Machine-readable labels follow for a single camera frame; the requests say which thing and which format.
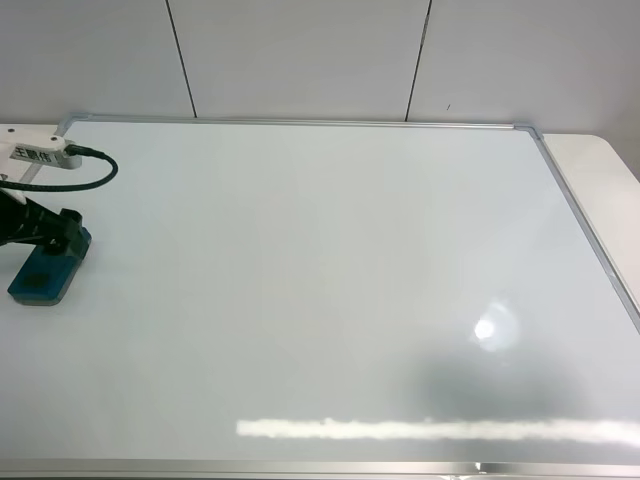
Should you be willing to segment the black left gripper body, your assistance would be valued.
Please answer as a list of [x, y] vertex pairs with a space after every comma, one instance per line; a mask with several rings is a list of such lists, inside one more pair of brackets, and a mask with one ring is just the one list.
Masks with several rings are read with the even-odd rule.
[[50, 211], [42, 205], [30, 199], [18, 200], [1, 191], [1, 245], [47, 245], [50, 242], [49, 216]]

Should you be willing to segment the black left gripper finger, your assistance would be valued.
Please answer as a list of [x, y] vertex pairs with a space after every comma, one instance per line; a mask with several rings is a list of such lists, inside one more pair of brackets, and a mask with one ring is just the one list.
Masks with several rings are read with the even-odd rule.
[[36, 246], [51, 256], [83, 256], [82, 215], [75, 210], [47, 211], [38, 221]]

